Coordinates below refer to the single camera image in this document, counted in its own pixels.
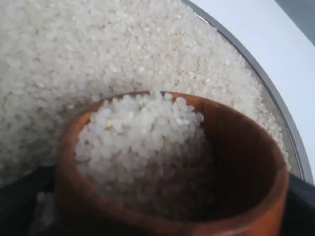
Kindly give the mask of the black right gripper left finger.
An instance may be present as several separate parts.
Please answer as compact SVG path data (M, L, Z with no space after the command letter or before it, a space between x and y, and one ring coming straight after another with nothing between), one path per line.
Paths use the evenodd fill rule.
M0 234L26 236L34 220L37 194L53 190L54 167L40 167L0 189Z

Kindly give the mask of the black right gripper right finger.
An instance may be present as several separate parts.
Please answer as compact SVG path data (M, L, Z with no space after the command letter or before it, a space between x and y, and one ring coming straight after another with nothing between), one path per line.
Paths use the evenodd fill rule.
M293 174L285 203L282 236L315 236L315 187Z

